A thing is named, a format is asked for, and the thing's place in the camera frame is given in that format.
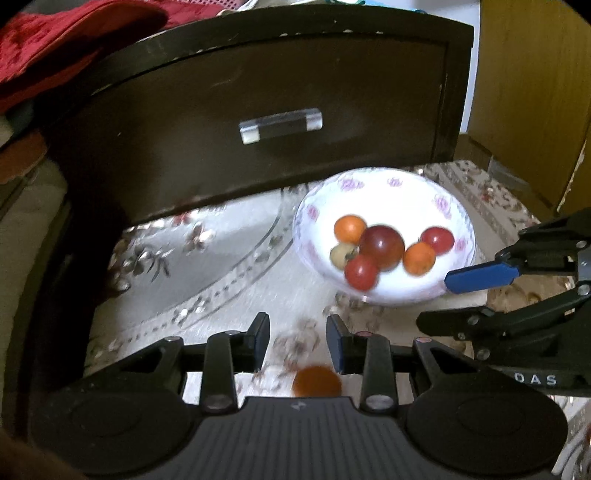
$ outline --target wooden door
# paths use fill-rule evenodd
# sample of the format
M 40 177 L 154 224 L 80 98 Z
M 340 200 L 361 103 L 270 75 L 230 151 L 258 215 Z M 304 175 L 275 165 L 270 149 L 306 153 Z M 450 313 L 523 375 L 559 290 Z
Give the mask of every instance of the wooden door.
M 556 209 L 589 125 L 591 26 L 560 0 L 482 0 L 469 135 Z

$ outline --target white bowl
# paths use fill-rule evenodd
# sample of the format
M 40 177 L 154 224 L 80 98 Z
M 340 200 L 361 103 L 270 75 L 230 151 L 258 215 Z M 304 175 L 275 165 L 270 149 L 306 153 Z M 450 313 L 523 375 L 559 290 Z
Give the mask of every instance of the white bowl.
M 350 287 L 341 270 L 330 262 L 337 245 L 333 228 L 343 215 L 358 215 L 371 225 L 395 228 L 408 248 L 423 231 L 442 226 L 453 233 L 453 249 L 437 257 L 422 277 L 406 273 L 402 262 L 381 272 L 367 292 Z M 476 239 L 470 217 L 446 189 L 425 177 L 395 168 L 360 168 L 335 175 L 316 186 L 300 203 L 294 218 L 294 246 L 312 271 L 340 291 L 369 303 L 403 305 L 435 299 L 447 292 L 447 272 L 473 265 Z

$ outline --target screw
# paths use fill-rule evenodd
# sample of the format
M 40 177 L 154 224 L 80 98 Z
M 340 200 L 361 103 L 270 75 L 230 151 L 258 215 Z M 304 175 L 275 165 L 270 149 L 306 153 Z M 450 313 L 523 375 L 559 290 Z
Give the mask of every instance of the screw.
M 584 285 L 581 285 L 579 288 L 577 288 L 577 293 L 581 297 L 585 297 L 585 296 L 589 295 L 589 292 L 591 292 L 591 287 L 589 286 L 589 284 L 584 284 Z
M 387 395 L 370 395 L 365 399 L 365 406 L 371 411 L 385 411 L 394 406 L 394 399 Z
M 481 348 L 480 350 L 478 350 L 478 353 L 476 354 L 476 359 L 480 360 L 480 361 L 484 361 L 487 360 L 491 355 L 491 351 L 488 348 Z
M 232 399 L 227 395 L 209 395 L 203 402 L 203 406 L 212 413 L 220 413 L 232 405 Z

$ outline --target floral tablecloth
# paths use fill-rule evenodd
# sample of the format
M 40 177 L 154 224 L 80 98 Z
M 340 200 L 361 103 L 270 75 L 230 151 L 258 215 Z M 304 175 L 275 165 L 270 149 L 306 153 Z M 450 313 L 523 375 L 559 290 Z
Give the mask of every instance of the floral tablecloth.
M 514 243 L 517 232 L 537 223 L 506 188 L 469 161 L 414 167 L 466 208 L 476 233 L 477 262 Z M 329 365 L 326 316 L 341 315 L 352 331 L 386 336 L 410 345 L 420 333 L 414 322 L 422 310 L 489 304 L 514 310 L 553 296 L 569 280 L 520 277 L 509 287 L 446 295 L 405 308 L 352 300 L 310 273 L 292 247 L 294 214 L 311 185 L 299 185 L 163 218 L 123 232 L 109 267 L 109 295 L 95 311 L 86 373 L 166 337 L 203 343 L 213 333 L 246 330 L 258 312 L 271 318 L 271 340 L 257 374 L 236 375 L 239 401 L 250 395 L 290 396 L 296 370 Z M 440 339 L 471 354 L 470 344 Z M 343 394 L 358 401 L 361 377 L 342 377 Z M 412 401 L 410 385 L 398 374 L 402 403 Z M 190 374 L 184 400 L 199 402 L 201 375 Z M 581 448 L 588 423 L 586 399 L 556 398 L 571 421 L 570 447 L 556 473 Z

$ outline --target red fabric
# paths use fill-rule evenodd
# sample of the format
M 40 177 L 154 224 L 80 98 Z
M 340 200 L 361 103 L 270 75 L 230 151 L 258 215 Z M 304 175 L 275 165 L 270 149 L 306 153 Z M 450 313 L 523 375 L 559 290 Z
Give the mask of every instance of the red fabric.
M 168 13 L 168 23 L 165 28 L 178 27 L 185 23 L 205 20 L 215 17 L 223 10 L 221 5 L 215 4 L 192 4 L 176 0 L 152 0 L 152 3 L 164 8 Z
M 19 13 L 0 30 L 0 113 L 63 85 L 98 57 L 221 10 L 175 0 L 90 0 L 54 15 Z

